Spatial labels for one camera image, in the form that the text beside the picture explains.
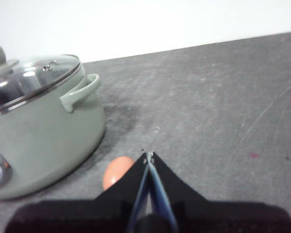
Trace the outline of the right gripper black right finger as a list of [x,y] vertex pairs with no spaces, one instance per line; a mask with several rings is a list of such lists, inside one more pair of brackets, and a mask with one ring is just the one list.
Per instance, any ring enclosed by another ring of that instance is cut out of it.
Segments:
[[291,233],[291,217],[262,202],[208,200],[154,152],[149,170],[162,212],[179,233]]

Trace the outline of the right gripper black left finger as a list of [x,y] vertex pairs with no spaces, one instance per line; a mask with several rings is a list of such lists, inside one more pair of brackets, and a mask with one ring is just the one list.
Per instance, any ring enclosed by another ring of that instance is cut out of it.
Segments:
[[95,199],[43,200],[19,207],[7,233],[107,233],[126,230],[146,168],[143,153],[124,176]]

